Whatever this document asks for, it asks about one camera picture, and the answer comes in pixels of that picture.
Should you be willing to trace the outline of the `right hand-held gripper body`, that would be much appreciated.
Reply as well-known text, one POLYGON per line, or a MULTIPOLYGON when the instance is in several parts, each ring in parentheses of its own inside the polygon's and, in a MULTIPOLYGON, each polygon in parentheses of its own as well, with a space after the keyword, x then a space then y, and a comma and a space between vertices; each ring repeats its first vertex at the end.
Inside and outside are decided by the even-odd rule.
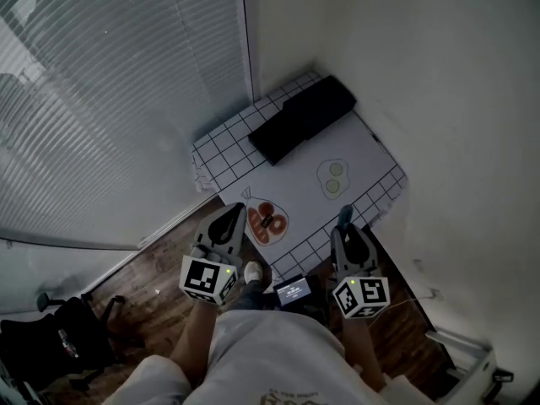
POLYGON ((381 275, 375 245, 355 224, 334 227, 331 259, 337 280, 332 295, 345 319, 372 318, 389 306, 389 281, 381 275))

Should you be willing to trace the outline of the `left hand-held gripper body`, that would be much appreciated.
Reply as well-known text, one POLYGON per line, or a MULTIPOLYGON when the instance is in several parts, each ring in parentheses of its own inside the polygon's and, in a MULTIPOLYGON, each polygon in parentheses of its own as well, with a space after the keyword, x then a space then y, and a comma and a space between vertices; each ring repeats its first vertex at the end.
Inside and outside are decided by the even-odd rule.
POLYGON ((246 227, 245 204, 227 204, 197 228, 191 253, 181 262, 180 289, 191 299, 223 305, 242 267, 240 250, 246 227))

